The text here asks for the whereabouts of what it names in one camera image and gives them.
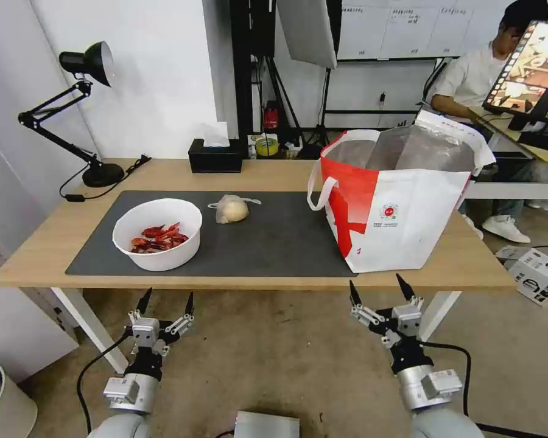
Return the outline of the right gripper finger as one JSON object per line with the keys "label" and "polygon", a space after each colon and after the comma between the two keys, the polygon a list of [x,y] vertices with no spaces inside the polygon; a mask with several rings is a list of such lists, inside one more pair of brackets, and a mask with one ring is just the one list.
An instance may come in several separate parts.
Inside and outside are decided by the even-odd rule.
{"label": "right gripper finger", "polygon": [[350,286],[350,301],[351,301],[351,315],[355,317],[360,323],[367,327],[379,327],[382,323],[382,316],[377,314],[370,308],[363,306],[359,293],[352,280],[349,281]]}
{"label": "right gripper finger", "polygon": [[397,314],[412,314],[412,313],[421,314],[424,299],[422,297],[417,296],[414,293],[412,286],[409,283],[407,283],[399,273],[396,273],[396,279],[398,281],[398,285],[400,287],[400,290],[404,296],[406,303],[403,305],[397,306],[395,308],[395,312]]}

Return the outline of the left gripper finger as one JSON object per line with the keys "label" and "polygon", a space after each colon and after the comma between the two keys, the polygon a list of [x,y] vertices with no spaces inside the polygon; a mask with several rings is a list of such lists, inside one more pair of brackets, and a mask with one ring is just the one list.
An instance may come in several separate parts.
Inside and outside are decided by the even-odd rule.
{"label": "left gripper finger", "polygon": [[144,317],[144,314],[150,302],[150,298],[152,296],[152,291],[153,288],[148,288],[144,295],[139,299],[136,308],[128,312],[128,318],[131,325],[135,325],[138,320]]}
{"label": "left gripper finger", "polygon": [[163,341],[178,341],[192,327],[194,308],[194,293],[190,292],[184,314],[163,329]]}

